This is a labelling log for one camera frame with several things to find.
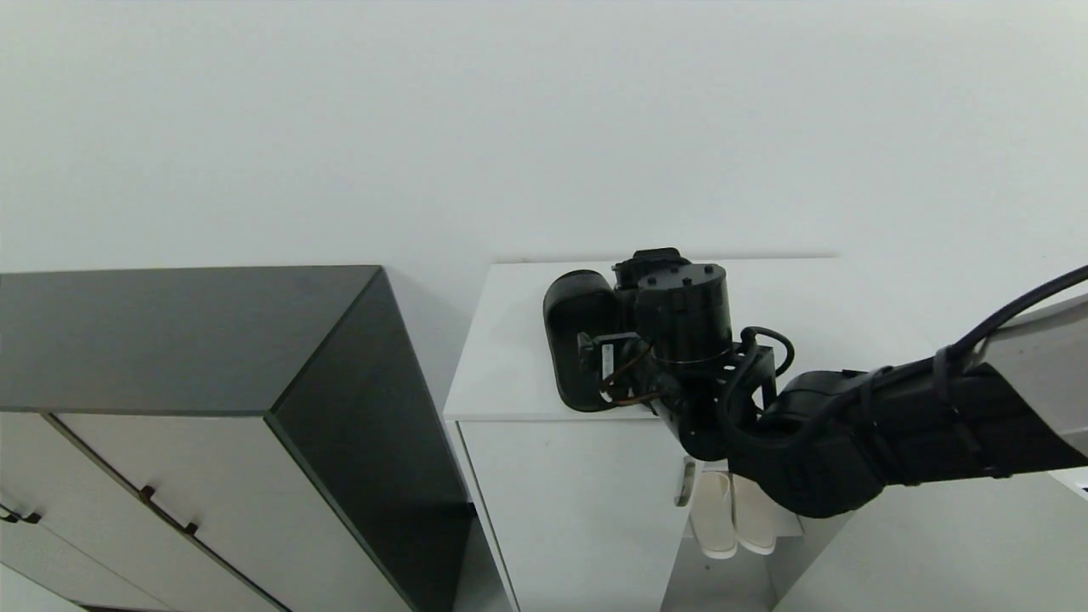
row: gray floor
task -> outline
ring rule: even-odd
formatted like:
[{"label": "gray floor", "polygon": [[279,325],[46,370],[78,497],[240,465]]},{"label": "gray floor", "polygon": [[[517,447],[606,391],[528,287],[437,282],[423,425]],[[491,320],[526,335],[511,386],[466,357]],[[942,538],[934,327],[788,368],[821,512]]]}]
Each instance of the gray floor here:
[{"label": "gray floor", "polygon": [[[741,549],[732,559],[712,561],[684,538],[662,612],[767,612],[775,603],[764,558]],[[469,536],[454,612],[511,612],[479,524]]]}]

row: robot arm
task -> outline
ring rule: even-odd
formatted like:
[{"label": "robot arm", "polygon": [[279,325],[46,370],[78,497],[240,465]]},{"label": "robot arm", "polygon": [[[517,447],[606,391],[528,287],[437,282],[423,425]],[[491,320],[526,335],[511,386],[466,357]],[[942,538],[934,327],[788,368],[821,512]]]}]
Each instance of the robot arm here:
[{"label": "robot arm", "polygon": [[[572,272],[545,298],[560,396],[580,411],[645,404],[689,454],[729,460],[792,512],[833,516],[888,485],[1088,465],[1088,297],[1017,316],[1088,279],[1088,267],[1013,302],[934,357],[803,372],[781,392],[775,379],[793,347],[764,328],[733,341],[724,269],[675,249],[639,252],[614,269],[615,289],[599,274]],[[571,330],[577,340],[565,341]],[[761,335],[784,345],[777,368]],[[757,391],[765,409],[753,401]]]}]

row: black cable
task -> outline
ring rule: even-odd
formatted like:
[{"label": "black cable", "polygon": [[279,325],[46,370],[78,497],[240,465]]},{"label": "black cable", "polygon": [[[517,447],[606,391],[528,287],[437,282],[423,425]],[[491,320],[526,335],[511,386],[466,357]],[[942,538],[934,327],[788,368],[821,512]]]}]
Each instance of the black cable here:
[{"label": "black cable", "polygon": [[749,327],[744,329],[752,330],[759,335],[766,335],[767,338],[775,339],[778,342],[780,342],[782,346],[786,347],[786,359],[782,360],[782,365],[775,368],[776,378],[782,376],[783,374],[786,374],[786,370],[790,369],[790,366],[793,365],[793,357],[796,356],[796,351],[793,348],[793,343],[790,342],[789,338],[786,338],[781,333],[778,333],[777,331],[767,328]]},{"label": "black cable", "polygon": [[1056,295],[1067,289],[1088,281],[1088,266],[1081,266],[1076,270],[1066,272],[1056,279],[1042,283],[1024,295],[1013,299],[997,313],[990,315],[985,321],[978,323],[975,329],[967,332],[949,347],[949,357],[959,358],[969,353],[976,344],[984,341],[1001,326],[1007,323],[1013,317],[1027,310],[1031,306],[1043,299]]},{"label": "black cable", "polygon": [[[1048,297],[1056,295],[1085,281],[1088,281],[1088,266],[1081,266],[1080,268],[1066,272],[1065,274],[1048,281],[1024,295],[1021,295],[987,317],[981,323],[976,326],[955,343],[951,344],[948,348],[948,357],[954,360],[967,355],[972,350],[974,350],[976,344],[986,340],[990,334],[1000,329],[1001,326],[1007,323],[1024,310],[1035,306]],[[752,436],[738,428],[728,418],[725,418],[728,416],[728,404],[724,401],[735,390],[737,381],[741,378],[740,375],[750,369],[755,363],[754,352],[749,351],[749,353],[750,355],[746,355],[744,362],[738,366],[737,371],[734,372],[737,376],[730,379],[729,384],[726,385],[726,389],[721,393],[721,401],[718,402],[718,421],[722,426],[729,442],[731,442],[739,450],[762,452],[798,449],[799,446],[815,439],[816,436],[823,430],[824,426],[832,417],[842,412],[842,409],[850,405],[850,403],[857,400],[860,392],[857,388],[836,395],[823,411],[816,413],[813,418],[801,426],[801,429],[784,438],[765,439]],[[911,362],[903,366],[893,368],[886,375],[877,376],[873,380],[873,389],[876,390],[907,378],[928,374],[932,371],[932,357]]]}]

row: cabinet door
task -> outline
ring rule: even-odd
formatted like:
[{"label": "cabinet door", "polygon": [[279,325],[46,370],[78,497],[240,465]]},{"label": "cabinet door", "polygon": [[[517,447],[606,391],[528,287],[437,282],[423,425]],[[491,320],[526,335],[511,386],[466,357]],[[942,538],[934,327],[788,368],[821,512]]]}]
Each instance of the cabinet door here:
[{"label": "cabinet door", "polygon": [[[61,419],[127,480],[153,484],[165,512],[198,523],[202,542],[287,608],[408,612],[262,418]],[[397,521],[407,510],[374,512]]]},{"label": "cabinet door", "polygon": [[0,563],[75,603],[170,610],[40,524],[0,523]]},{"label": "cabinet door", "polygon": [[521,612],[660,610],[688,521],[660,421],[459,426]]},{"label": "cabinet door", "polygon": [[275,608],[144,507],[35,414],[0,414],[4,500],[41,514],[39,526],[185,612]]}]

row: dark wooden cabinet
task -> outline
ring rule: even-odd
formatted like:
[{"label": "dark wooden cabinet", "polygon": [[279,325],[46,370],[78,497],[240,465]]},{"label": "dark wooden cabinet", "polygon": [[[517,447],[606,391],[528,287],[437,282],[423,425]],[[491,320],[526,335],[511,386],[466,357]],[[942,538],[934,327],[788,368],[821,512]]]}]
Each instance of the dark wooden cabinet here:
[{"label": "dark wooden cabinet", "polygon": [[[254,609],[384,612],[400,598],[412,610],[452,609],[472,510],[381,268],[51,272],[0,283],[0,436],[57,436],[81,457],[35,463],[9,449],[49,444],[0,441],[0,501],[42,515],[13,527],[52,530],[189,612],[215,604],[157,579],[149,566],[170,571],[158,549],[129,567],[111,555],[129,546],[125,536],[81,536],[72,506],[153,515],[258,593]],[[9,458],[26,467],[5,470]],[[110,476],[97,486],[120,493],[73,497],[27,481],[48,478],[35,465],[83,461]],[[78,591],[78,580],[64,584]]]}]

